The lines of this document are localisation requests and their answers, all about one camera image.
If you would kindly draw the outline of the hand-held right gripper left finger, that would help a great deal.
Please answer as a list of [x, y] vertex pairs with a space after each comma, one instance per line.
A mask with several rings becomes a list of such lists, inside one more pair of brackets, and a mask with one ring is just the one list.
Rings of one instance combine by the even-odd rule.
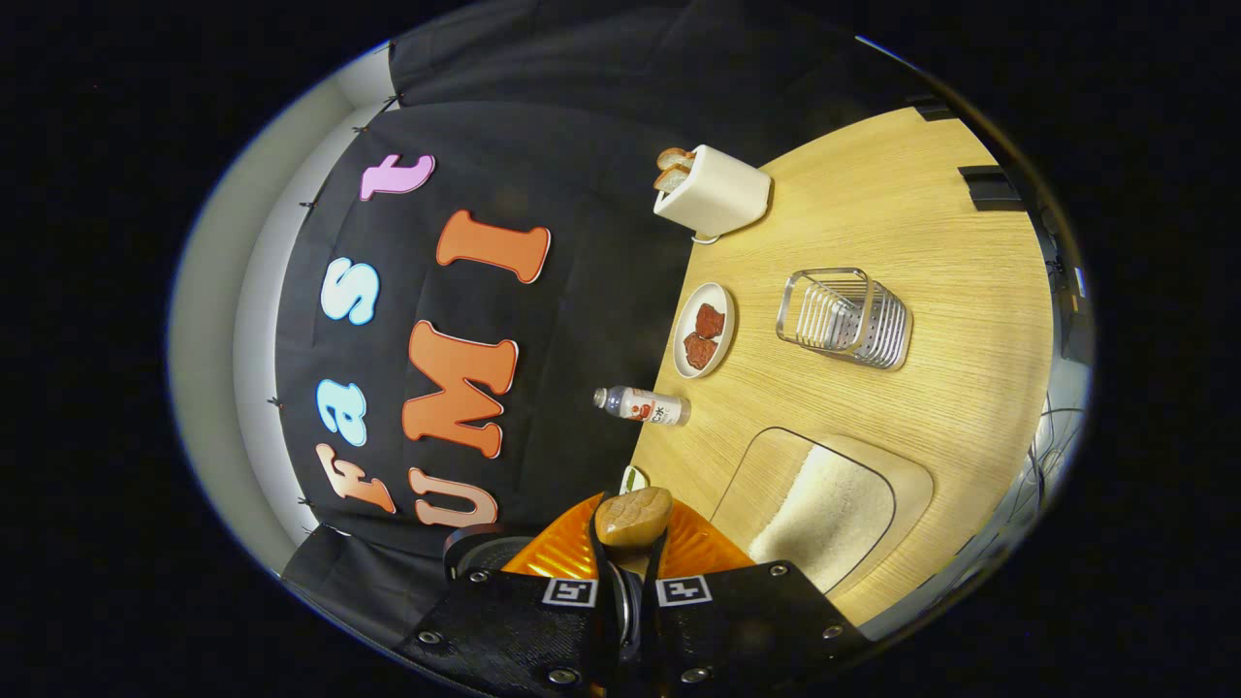
[[447, 587], [395, 653], [469, 696], [602, 696], [623, 645], [623, 580], [594, 537], [603, 494], [540, 533], [484, 523], [444, 545]]

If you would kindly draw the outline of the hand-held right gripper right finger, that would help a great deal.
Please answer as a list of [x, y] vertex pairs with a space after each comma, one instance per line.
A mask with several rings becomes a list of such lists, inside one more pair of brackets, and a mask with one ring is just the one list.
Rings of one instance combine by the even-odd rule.
[[755, 561], [673, 504], [640, 597], [642, 694], [807, 696], [872, 652], [794, 561]]

